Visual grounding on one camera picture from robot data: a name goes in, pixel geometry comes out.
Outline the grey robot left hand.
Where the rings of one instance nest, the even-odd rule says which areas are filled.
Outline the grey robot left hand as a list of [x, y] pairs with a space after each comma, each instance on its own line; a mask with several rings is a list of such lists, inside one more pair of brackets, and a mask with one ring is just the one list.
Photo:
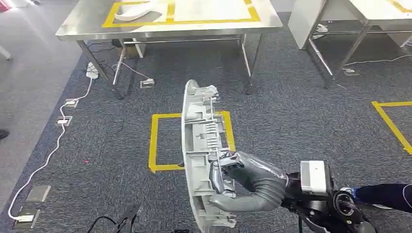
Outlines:
[[141, 217], [134, 215], [131, 218], [124, 218], [119, 223], [116, 223], [112, 229], [112, 233], [133, 233], [134, 227], [140, 222]]

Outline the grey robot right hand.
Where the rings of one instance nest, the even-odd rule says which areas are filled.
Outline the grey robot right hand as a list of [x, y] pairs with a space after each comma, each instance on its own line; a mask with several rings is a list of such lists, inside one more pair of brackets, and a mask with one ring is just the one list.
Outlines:
[[[281, 206], [289, 184], [284, 170], [243, 151], [229, 151], [210, 165], [209, 179], [216, 190], [209, 199], [211, 205], [225, 212], [271, 211]], [[223, 174], [249, 193], [234, 198], [223, 194]]]

